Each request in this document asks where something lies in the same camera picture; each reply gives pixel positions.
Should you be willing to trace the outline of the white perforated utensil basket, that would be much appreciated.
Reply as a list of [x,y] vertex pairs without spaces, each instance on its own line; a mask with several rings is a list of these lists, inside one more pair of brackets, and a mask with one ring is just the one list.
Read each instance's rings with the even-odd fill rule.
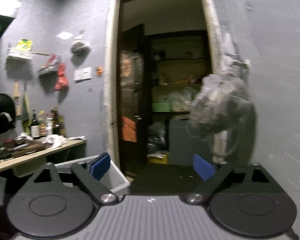
[[[97,158],[98,155],[88,156],[85,158],[75,159],[71,161],[66,161],[63,163],[58,163],[55,166],[57,168],[69,168],[72,164],[84,161],[88,163],[93,159]],[[116,164],[111,160],[110,168],[106,172],[106,174],[101,178],[100,182],[105,185],[110,191],[116,194],[118,197],[122,197],[123,195],[127,195],[130,193],[129,187],[130,182],[123,175],[120,169],[116,166]]]

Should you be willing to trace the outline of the yellow container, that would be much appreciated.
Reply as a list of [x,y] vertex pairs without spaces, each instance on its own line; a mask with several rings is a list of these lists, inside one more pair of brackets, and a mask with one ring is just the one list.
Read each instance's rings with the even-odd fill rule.
[[168,164],[168,153],[152,153],[147,155],[148,163],[154,164]]

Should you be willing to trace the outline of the dark sauce bottle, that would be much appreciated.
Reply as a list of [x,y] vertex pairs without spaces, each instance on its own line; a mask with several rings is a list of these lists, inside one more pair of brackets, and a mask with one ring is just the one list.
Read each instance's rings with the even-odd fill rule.
[[36,110],[32,110],[32,122],[30,125],[30,132],[31,132],[31,137],[33,139],[39,139],[41,137],[40,135],[40,123],[37,120],[37,115],[36,115]]

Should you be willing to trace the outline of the plastic bag of dark contents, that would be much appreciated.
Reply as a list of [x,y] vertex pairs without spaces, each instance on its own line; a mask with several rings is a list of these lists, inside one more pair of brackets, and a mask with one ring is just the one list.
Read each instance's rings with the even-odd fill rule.
[[247,84],[239,76],[210,74],[190,107],[190,125],[202,138],[238,125],[252,106]]

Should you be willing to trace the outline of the green box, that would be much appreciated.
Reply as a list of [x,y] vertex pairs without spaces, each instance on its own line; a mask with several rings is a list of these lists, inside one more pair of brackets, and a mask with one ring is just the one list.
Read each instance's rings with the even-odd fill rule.
[[171,103],[170,102],[154,102],[152,103],[152,110],[154,112],[170,112]]

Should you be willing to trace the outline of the wooden counter shelf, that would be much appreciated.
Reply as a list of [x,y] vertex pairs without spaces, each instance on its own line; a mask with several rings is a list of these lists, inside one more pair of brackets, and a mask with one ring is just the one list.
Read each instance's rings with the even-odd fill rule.
[[73,148],[73,147],[76,147],[76,146],[79,146],[79,145],[83,145],[85,143],[86,143],[85,140],[79,140],[79,139],[69,140],[67,138],[66,139],[66,144],[63,144],[63,145],[61,145],[57,148],[47,148],[45,150],[30,153],[30,154],[26,154],[26,155],[23,155],[21,157],[10,158],[10,159],[0,161],[0,172],[2,172],[4,170],[8,170],[8,169],[13,168],[13,167],[16,167],[18,165],[27,163],[27,162],[32,161],[34,159],[37,159],[37,158],[40,158],[40,157],[45,157],[47,155],[51,155],[51,154],[61,152],[61,151],[64,151],[64,150],[68,150],[70,148]]

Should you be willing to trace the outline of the red net bag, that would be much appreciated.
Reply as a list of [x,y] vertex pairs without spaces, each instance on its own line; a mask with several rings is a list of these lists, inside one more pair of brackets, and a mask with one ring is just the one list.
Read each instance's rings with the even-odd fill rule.
[[69,86],[69,81],[65,76],[66,66],[64,63],[60,63],[57,67],[57,82],[55,84],[56,91],[62,91],[67,89]]

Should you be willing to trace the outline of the black pan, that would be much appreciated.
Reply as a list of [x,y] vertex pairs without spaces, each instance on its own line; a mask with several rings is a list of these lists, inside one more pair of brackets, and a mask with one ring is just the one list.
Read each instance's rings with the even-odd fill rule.
[[0,134],[15,129],[15,106],[12,98],[4,93],[0,93]]

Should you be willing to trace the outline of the hanging grey bag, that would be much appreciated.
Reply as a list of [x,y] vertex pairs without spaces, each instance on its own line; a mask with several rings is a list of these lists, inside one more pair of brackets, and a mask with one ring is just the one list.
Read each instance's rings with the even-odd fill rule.
[[89,44],[83,39],[82,35],[75,37],[74,42],[71,45],[70,52],[72,55],[80,55],[90,48]]

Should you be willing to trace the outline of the white wall switch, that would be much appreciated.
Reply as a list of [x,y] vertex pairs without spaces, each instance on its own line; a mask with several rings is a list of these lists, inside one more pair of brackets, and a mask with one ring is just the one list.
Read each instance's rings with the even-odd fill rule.
[[74,81],[84,81],[84,80],[90,80],[92,78],[92,68],[87,67],[83,69],[77,69],[74,71]]

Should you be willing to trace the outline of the orange wall hook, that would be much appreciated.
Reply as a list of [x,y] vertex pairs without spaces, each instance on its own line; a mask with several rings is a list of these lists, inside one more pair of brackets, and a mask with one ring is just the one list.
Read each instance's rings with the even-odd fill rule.
[[101,77],[103,74],[103,67],[102,66],[96,67],[95,71],[96,71],[96,76]]

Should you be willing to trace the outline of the wall faucet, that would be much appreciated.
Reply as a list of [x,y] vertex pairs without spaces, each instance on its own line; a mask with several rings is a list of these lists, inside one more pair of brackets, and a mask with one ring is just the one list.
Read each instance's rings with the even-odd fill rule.
[[250,71],[250,61],[241,57],[237,44],[228,31],[222,33],[222,51],[223,69],[235,73],[241,79],[246,79]]

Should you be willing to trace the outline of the white wall rack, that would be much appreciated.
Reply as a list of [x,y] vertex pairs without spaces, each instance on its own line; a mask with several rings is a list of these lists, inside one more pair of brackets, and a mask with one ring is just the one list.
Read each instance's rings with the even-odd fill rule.
[[16,46],[12,46],[11,42],[8,43],[7,59],[31,61],[34,55],[50,56],[48,53],[33,51],[33,41],[28,39],[21,39],[17,42]]

